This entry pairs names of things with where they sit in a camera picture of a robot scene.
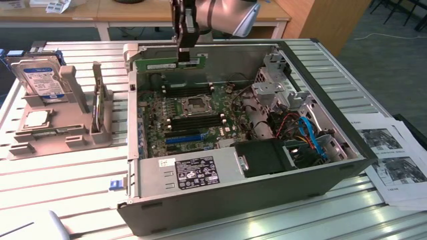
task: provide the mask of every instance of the aluminum workbench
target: aluminum workbench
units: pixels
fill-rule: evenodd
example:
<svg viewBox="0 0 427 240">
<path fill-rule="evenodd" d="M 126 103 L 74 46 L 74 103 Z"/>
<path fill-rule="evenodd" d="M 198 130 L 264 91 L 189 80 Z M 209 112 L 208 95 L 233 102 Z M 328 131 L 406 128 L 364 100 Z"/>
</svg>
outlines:
<svg viewBox="0 0 427 240">
<path fill-rule="evenodd" d="M 77 69 L 82 91 L 93 89 L 92 62 L 101 62 L 102 80 L 113 90 L 113 144 L 108 148 L 22 160 L 6 160 L 25 101 L 14 81 L 0 111 L 0 219 L 54 211 L 72 239 L 136 240 L 116 209 L 124 191 L 108 192 L 109 180 L 126 173 L 126 70 L 122 46 L 129 41 L 48 42 Z M 342 113 L 382 113 L 321 44 L 285 41 Z M 305 86 L 293 75 L 304 90 Z M 364 173 L 342 180 L 322 196 L 278 205 L 140 239 L 427 239 L 427 212 L 400 211 L 384 201 Z"/>
</svg>

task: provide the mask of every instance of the power supply label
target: power supply label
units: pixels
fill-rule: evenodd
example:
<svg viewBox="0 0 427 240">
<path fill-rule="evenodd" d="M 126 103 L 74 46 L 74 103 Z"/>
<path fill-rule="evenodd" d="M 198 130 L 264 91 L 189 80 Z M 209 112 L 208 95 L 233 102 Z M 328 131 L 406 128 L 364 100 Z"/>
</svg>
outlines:
<svg viewBox="0 0 427 240">
<path fill-rule="evenodd" d="M 176 161 L 174 169 L 177 186 L 181 190 L 220 183 L 212 156 Z"/>
</svg>

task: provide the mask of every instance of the blue hard drive label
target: blue hard drive label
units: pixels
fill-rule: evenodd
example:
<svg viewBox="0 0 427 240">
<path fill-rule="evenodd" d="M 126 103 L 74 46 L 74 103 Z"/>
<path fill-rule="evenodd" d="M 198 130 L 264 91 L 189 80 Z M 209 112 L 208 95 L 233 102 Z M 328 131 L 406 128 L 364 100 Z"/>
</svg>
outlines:
<svg viewBox="0 0 427 240">
<path fill-rule="evenodd" d="M 25 68 L 25 73 L 45 73 L 45 72 L 53 72 L 53 69 L 49 67 L 37 67 L 37 68 Z"/>
<path fill-rule="evenodd" d="M 65 93 L 50 67 L 25 68 L 26 81 L 45 103 L 62 102 Z"/>
</svg>

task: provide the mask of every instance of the red cable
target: red cable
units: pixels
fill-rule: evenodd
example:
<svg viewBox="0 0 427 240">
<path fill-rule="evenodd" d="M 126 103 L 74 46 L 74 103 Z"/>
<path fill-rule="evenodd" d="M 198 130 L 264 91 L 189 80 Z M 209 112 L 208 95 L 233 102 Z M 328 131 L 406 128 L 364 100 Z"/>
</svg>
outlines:
<svg viewBox="0 0 427 240">
<path fill-rule="evenodd" d="M 278 137 L 278 134 L 280 134 L 280 131 L 281 131 L 281 128 L 282 128 L 282 125 L 285 124 L 285 120 L 286 120 L 286 117 L 289 116 L 289 115 L 294 115 L 294 116 L 297 116 L 298 117 L 298 115 L 296 114 L 296 113 L 288 113 L 285 116 L 284 116 L 284 118 L 282 118 L 282 121 L 281 121 L 281 124 L 280 124 L 280 127 L 278 127 L 278 131 L 277 131 L 277 133 L 276 133 L 276 135 L 274 135 L 274 138 L 277 138 Z"/>
<path fill-rule="evenodd" d="M 306 137 L 306 136 L 302 136 L 302 137 L 304 137 L 304 139 L 306 140 L 306 143 L 308 143 L 310 149 L 314 149 L 314 145 L 313 145 L 312 142 L 309 141 L 308 137 Z"/>
</svg>

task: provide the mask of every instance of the white cable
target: white cable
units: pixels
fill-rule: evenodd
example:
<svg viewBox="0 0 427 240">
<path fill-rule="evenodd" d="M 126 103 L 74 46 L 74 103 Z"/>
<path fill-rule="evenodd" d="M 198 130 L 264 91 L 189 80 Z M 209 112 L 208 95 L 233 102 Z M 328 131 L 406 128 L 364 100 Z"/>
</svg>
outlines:
<svg viewBox="0 0 427 240">
<path fill-rule="evenodd" d="M 427 39 L 427 36 L 402 37 L 402 36 L 392 36 L 392 35 L 386 35 L 386 34 L 381 34 L 381 33 L 370 33 L 370 34 L 366 35 L 365 37 L 354 38 L 353 40 L 366 39 L 366 38 L 368 38 L 369 36 L 372 36 L 372 35 L 381 35 L 381 36 L 386 36 L 386 37 L 396 38 L 396 39 Z"/>
</svg>

